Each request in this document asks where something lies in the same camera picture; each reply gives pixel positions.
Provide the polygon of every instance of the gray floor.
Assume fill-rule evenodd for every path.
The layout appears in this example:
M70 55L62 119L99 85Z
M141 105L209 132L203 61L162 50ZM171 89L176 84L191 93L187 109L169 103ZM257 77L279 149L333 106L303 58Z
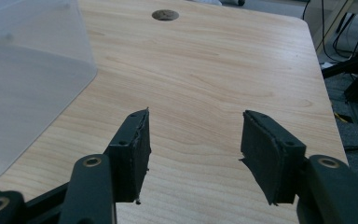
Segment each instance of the gray floor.
M226 7L237 7L237 0L221 0ZM301 18L304 6L286 5L281 3L274 3L262 0L247 0L242 8L263 11L268 13L280 14L285 16L292 16ZM325 52L330 58L337 61L345 61L350 57L347 53L342 57L338 55L333 49L333 41L337 35L334 35L329 40L325 40ZM354 21L345 30L338 42L338 47L345 50L353 50L358 40L358 15ZM326 62L333 63L334 61L326 56L324 52L318 55L319 63L322 65ZM341 136L342 144L346 146L358 146L358 105L349 104L343 92L353 82L354 77L349 74L341 74L335 77L330 77L325 80L325 85L332 102L333 111L340 115L349 116L353 119L353 123L345 122L336 118L338 130ZM358 175L358 151L347 152L347 158L351 169Z

